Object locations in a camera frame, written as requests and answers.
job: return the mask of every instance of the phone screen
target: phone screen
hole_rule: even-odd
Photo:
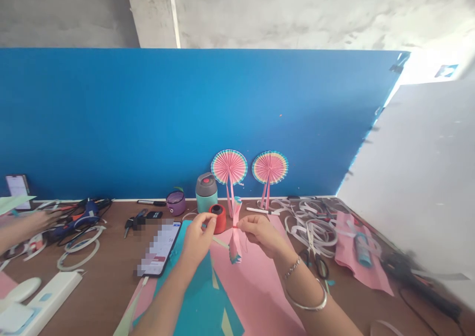
[[[152,275],[160,277],[165,269],[168,256],[175,244],[182,223],[173,222],[171,225],[162,225],[157,236],[149,248],[142,264],[139,266],[139,275]]]
[[[28,196],[28,185],[24,175],[7,175],[6,183],[11,196]],[[30,210],[30,202],[24,202],[16,207],[17,210]]]

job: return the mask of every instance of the silver bracelet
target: silver bracelet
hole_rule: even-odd
[[[317,279],[315,278],[317,281],[318,281],[318,284],[320,284],[320,286],[322,287],[322,290],[323,290],[323,301],[321,302],[320,305],[317,305],[317,306],[311,306],[311,307],[308,307],[308,306],[303,306],[303,305],[300,305],[298,302],[296,302],[288,293],[287,291],[287,287],[285,288],[285,293],[287,294],[287,297],[288,299],[297,307],[299,307],[300,309],[304,309],[304,310],[309,310],[309,311],[321,311],[325,305],[327,304],[327,299],[328,299],[328,296],[327,296],[327,291],[325,290],[324,286],[322,285],[322,283]]]
[[[293,271],[295,270],[295,268],[297,268],[297,266],[300,264],[300,256],[298,257],[297,261],[295,262],[295,264],[293,266],[290,267],[290,269],[288,270],[288,272],[284,275],[284,279],[288,279],[290,277],[290,275],[293,273]]]

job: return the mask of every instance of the paper fan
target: paper fan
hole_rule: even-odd
[[[264,185],[261,207],[264,207],[264,198],[267,190],[266,210],[269,209],[270,185],[282,181],[288,172],[288,160],[280,152],[268,150],[259,154],[252,162],[252,174]]]
[[[247,161],[244,155],[236,150],[226,149],[222,150],[214,157],[211,162],[211,172],[217,181],[226,185],[226,194],[228,197],[228,209],[231,218],[233,219],[233,235],[229,242],[229,257],[231,263],[241,262],[241,249],[239,244],[239,235],[236,225],[239,221],[239,211],[241,209],[241,199],[234,197],[233,185],[242,182],[247,174]],[[228,182],[231,183],[231,198],[229,197]]]
[[[222,150],[211,162],[211,172],[223,185],[228,183],[228,179],[233,185],[239,184],[247,174],[246,158],[237,150]]]

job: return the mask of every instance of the red thread spool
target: red thread spool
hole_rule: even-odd
[[[220,204],[215,204],[209,208],[209,212],[218,215],[216,219],[216,228],[214,229],[214,234],[223,233],[226,229],[226,209]]]

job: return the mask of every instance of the person's left hand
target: person's left hand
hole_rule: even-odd
[[[15,219],[9,225],[9,234],[15,244],[20,243],[53,227],[62,215],[63,211],[35,211],[31,215]]]
[[[198,268],[203,258],[209,251],[209,246],[213,241],[214,229],[216,228],[216,215],[208,212],[198,214],[193,222],[188,226],[183,243],[183,250],[180,259],[187,265]],[[201,225],[208,221],[206,230],[203,232]]]

